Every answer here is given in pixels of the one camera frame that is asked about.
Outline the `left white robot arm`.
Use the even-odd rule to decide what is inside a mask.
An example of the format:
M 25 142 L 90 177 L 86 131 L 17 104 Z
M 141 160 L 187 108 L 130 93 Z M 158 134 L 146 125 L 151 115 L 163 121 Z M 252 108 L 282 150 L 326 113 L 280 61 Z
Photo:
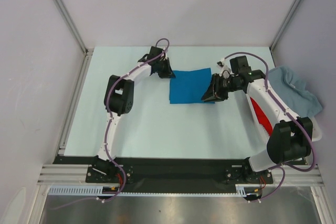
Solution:
M 91 165 L 94 172 L 105 182 L 115 178 L 118 166 L 114 159 L 113 143 L 121 119 L 128 114 L 134 101 L 134 89 L 143 79 L 157 74 L 161 79 L 175 78 L 167 56 L 168 46 L 152 46 L 149 53 L 137 61 L 137 65 L 122 76 L 111 75 L 104 98 L 107 126 L 103 142 Z

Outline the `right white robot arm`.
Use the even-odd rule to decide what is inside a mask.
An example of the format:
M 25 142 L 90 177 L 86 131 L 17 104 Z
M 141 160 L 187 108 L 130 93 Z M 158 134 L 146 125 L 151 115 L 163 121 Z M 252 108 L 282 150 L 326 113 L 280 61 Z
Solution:
M 316 165 L 313 147 L 313 122 L 300 117 L 271 86 L 269 69 L 253 70 L 248 63 L 248 52 L 235 52 L 217 62 L 219 73 L 212 75 L 203 102 L 220 102 L 231 92 L 243 91 L 260 107 L 271 126 L 265 148 L 244 160 L 240 177 L 254 183 L 264 173 L 289 166 L 299 172 L 310 172 Z

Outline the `blue t shirt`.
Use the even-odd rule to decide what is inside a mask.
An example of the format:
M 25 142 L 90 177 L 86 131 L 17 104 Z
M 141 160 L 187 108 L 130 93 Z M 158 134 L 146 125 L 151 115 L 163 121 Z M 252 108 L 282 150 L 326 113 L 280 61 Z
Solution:
M 204 103 L 202 96 L 211 82 L 211 68 L 192 71 L 174 70 L 173 73 L 175 78 L 170 79 L 170 104 Z

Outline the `grey t shirt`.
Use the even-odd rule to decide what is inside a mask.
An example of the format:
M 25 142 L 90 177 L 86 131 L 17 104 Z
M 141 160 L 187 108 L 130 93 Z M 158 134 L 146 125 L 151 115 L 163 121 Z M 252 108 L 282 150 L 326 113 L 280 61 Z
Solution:
M 271 69 L 268 81 L 283 102 L 300 117 L 316 116 L 323 110 L 317 97 L 306 89 L 306 82 L 289 67 Z

